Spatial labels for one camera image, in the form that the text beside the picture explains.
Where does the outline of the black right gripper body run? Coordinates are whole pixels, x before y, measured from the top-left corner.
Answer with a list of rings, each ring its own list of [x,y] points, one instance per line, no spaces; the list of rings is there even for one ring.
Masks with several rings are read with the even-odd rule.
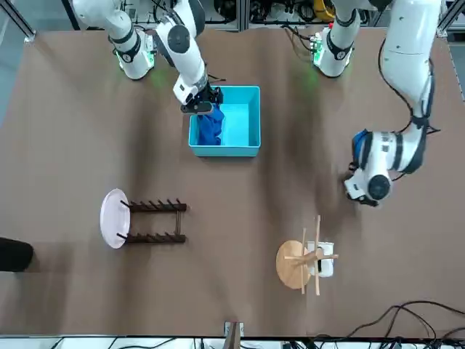
[[[220,87],[206,85],[196,96],[200,103],[211,103],[212,105],[222,104],[222,90]]]

